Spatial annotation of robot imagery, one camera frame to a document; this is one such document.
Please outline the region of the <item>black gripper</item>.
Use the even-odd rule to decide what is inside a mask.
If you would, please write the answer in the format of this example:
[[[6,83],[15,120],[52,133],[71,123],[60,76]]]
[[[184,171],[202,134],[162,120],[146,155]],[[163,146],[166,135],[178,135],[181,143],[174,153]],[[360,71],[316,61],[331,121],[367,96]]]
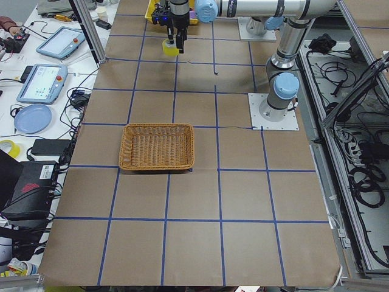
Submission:
[[[184,53],[184,43],[187,40],[187,27],[190,24],[190,6],[188,0],[170,0],[170,12],[173,25],[177,28],[176,48],[180,54]],[[174,27],[167,27],[167,36],[170,44],[174,44]]]

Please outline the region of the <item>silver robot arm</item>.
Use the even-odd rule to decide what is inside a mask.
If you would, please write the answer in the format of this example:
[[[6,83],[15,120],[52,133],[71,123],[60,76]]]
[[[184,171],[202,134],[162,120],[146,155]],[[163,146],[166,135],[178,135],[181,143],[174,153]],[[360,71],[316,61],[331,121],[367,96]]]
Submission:
[[[335,1],[195,1],[194,11],[198,20],[210,23],[217,17],[236,16],[286,16],[297,21],[310,21],[332,9]],[[187,27],[190,25],[188,1],[168,1],[168,15],[172,28],[168,29],[170,43],[179,53],[184,53]]]
[[[260,114],[266,120],[271,122],[283,120],[289,104],[298,93],[300,82],[291,70],[304,37],[309,32],[311,22],[289,18],[277,51],[266,64],[269,93],[259,107]]]

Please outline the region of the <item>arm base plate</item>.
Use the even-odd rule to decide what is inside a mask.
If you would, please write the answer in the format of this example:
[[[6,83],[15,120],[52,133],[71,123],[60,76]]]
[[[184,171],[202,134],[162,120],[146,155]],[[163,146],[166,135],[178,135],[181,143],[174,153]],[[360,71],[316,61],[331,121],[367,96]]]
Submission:
[[[294,104],[289,102],[286,109],[273,109],[267,103],[268,94],[248,93],[250,118],[254,130],[298,131],[298,121]]]
[[[274,30],[265,27],[269,17],[238,17],[239,37],[241,41],[276,42]]]

